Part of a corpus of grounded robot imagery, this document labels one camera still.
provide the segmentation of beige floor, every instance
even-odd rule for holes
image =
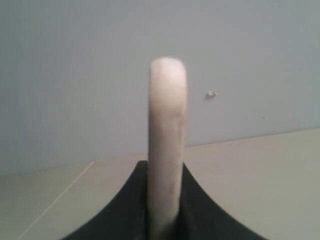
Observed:
[[[0,240],[56,240],[93,217],[144,155],[0,177]],[[270,240],[320,239],[320,128],[187,147],[185,163],[237,220]]]

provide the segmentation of wall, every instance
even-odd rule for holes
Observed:
[[[0,175],[145,152],[158,56],[187,66],[187,145],[319,127],[319,7],[1,1]]]

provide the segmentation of white plastic piece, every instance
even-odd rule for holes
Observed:
[[[184,64],[162,57],[149,71],[149,239],[169,240],[179,213],[187,110]]]

